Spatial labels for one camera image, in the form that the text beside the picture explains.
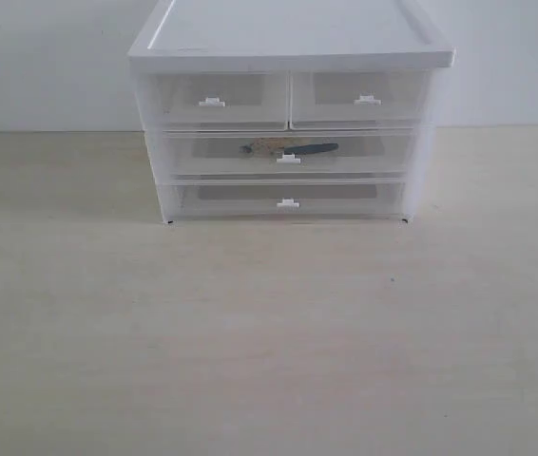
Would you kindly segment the keychain with gold rings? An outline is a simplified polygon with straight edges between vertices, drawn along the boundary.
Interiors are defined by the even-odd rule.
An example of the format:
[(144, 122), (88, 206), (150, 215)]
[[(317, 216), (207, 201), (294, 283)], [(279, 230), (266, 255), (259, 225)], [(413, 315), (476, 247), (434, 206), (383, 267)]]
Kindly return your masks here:
[(333, 152), (339, 144), (325, 138), (255, 138), (239, 147), (247, 156), (314, 155)]

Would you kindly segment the white plastic drawer cabinet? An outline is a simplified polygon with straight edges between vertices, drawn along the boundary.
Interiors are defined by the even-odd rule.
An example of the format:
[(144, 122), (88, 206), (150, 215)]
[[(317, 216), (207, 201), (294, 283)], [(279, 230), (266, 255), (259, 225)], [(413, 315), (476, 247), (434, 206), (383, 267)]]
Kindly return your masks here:
[[(262, 174), (164, 181), (400, 179), (413, 217), (432, 149), (435, 112), (445, 90), (454, 47), (414, 1), (162, 1), (128, 52), (137, 106), (147, 133), (290, 136), (299, 133), (410, 130), (417, 143), (402, 174)], [(429, 71), (428, 98), (419, 120), (369, 129), (300, 130), (290, 125), (292, 76), (314, 72)], [(157, 74), (285, 73), (289, 116), (282, 131), (164, 131), (145, 121), (149, 81)]]

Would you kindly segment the clear top right drawer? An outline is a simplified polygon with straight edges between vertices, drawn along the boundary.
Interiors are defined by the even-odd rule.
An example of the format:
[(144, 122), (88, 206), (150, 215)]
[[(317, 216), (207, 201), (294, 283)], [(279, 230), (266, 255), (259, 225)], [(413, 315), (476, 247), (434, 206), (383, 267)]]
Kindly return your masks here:
[(419, 120), (429, 71), (314, 72), (292, 76), (290, 125), (294, 129), (344, 130)]

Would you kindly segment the clear top left drawer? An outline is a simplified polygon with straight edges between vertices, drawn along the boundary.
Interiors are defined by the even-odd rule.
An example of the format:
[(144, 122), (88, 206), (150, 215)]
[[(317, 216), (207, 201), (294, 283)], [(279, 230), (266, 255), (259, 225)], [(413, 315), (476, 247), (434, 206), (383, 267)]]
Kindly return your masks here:
[(145, 121), (164, 131), (282, 131), (289, 116), (285, 73), (157, 74)]

